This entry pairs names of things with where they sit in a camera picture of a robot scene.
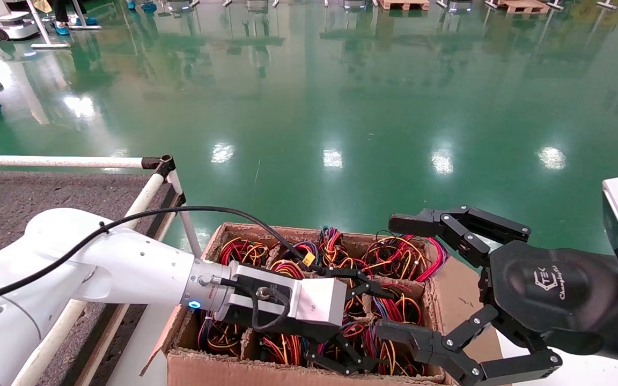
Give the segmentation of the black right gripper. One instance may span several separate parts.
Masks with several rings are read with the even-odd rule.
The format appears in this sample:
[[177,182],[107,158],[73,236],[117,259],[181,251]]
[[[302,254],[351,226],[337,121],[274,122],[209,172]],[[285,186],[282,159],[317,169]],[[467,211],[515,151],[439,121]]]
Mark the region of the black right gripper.
[[[527,225],[467,206],[423,209],[412,216],[394,213],[388,230],[440,239],[472,267],[484,268],[479,288],[487,305],[448,335],[410,323],[376,322],[376,337],[405,344],[414,361],[441,367],[460,385],[506,385],[547,378],[557,371],[562,359],[547,346],[618,360],[615,257],[533,247],[524,243],[531,234]],[[503,246],[491,252],[482,238]],[[465,347],[493,320],[496,330],[520,347],[526,345],[529,354],[485,362],[471,359]]]

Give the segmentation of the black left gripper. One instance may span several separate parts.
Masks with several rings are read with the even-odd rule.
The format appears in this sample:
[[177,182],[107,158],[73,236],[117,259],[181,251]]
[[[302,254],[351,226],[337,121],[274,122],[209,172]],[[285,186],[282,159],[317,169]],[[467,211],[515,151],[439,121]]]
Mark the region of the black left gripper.
[[[358,269],[317,267],[317,274],[322,278],[351,279],[356,287],[348,288],[345,301],[355,296],[369,295],[386,300],[395,300],[396,296],[382,288]],[[252,327],[251,308],[229,308],[225,313],[218,312],[217,320],[233,323],[243,327]],[[376,370],[379,359],[366,356],[355,349],[354,345],[343,335],[337,335],[342,327],[344,310],[339,308],[331,321],[337,325],[302,322],[296,318],[286,317],[281,323],[265,330],[266,334],[284,334],[304,337],[310,341],[305,349],[306,361],[320,369],[336,372],[343,376],[367,374]]]

